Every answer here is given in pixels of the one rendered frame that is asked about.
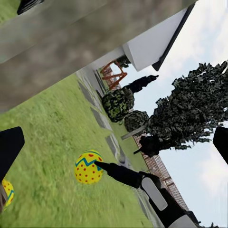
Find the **easter egg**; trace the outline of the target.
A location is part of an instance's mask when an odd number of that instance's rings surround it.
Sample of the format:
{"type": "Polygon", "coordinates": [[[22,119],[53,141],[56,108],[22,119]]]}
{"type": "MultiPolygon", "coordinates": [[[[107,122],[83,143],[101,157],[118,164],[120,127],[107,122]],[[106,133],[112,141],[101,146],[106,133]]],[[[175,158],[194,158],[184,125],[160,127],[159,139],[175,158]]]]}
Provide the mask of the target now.
{"type": "Polygon", "coordinates": [[[97,151],[83,153],[75,164],[75,177],[83,185],[93,185],[103,176],[104,169],[95,165],[95,161],[103,162],[102,156],[97,151]]]}
{"type": "Polygon", "coordinates": [[[2,209],[3,211],[6,210],[9,205],[11,204],[12,200],[13,200],[13,196],[14,196],[14,188],[12,186],[12,184],[6,180],[2,180],[2,185],[6,191],[7,194],[7,201],[6,201],[6,205],[4,206],[4,208],[2,209]]]}

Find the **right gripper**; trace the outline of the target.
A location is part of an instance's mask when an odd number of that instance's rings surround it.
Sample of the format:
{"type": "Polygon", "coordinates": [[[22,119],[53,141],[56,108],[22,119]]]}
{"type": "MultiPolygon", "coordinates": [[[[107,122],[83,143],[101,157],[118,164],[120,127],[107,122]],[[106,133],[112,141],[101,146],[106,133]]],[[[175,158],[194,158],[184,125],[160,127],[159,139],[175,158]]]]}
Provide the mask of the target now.
{"type": "Polygon", "coordinates": [[[133,171],[131,168],[125,168],[122,166],[118,166],[115,163],[103,163],[95,161],[95,165],[99,166],[100,168],[104,169],[104,171],[107,171],[109,176],[113,177],[114,180],[117,180],[119,182],[122,182],[126,185],[128,185],[128,177],[133,171]]]}

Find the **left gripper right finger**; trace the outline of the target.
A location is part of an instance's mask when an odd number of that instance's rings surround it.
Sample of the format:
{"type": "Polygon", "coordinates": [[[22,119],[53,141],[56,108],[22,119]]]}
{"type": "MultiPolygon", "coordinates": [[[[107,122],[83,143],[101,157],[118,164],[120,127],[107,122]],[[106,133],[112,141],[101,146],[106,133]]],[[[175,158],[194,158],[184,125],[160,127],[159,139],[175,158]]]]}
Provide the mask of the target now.
{"type": "Polygon", "coordinates": [[[214,129],[213,143],[228,164],[228,128],[217,126],[214,129]]]}

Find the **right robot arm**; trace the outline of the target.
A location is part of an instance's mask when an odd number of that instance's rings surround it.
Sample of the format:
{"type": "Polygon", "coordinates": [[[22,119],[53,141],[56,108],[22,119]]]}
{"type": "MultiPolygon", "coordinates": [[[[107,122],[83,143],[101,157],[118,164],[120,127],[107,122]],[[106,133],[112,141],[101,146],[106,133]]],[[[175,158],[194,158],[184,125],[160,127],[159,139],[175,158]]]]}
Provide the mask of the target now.
{"type": "Polygon", "coordinates": [[[149,196],[152,208],[159,216],[164,228],[197,228],[184,209],[175,201],[167,189],[161,189],[160,179],[148,176],[144,171],[136,172],[131,167],[131,161],[126,156],[119,158],[119,164],[103,163],[95,161],[95,165],[107,171],[114,180],[132,186],[142,188],[149,196]]]}

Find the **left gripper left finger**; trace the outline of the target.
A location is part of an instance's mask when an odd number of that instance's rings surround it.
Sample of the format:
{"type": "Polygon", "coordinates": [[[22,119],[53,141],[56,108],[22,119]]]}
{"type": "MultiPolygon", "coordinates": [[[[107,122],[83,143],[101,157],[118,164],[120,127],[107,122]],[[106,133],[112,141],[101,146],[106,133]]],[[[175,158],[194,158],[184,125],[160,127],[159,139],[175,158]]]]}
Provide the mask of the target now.
{"type": "Polygon", "coordinates": [[[20,126],[0,132],[0,183],[25,144],[20,126]]]}

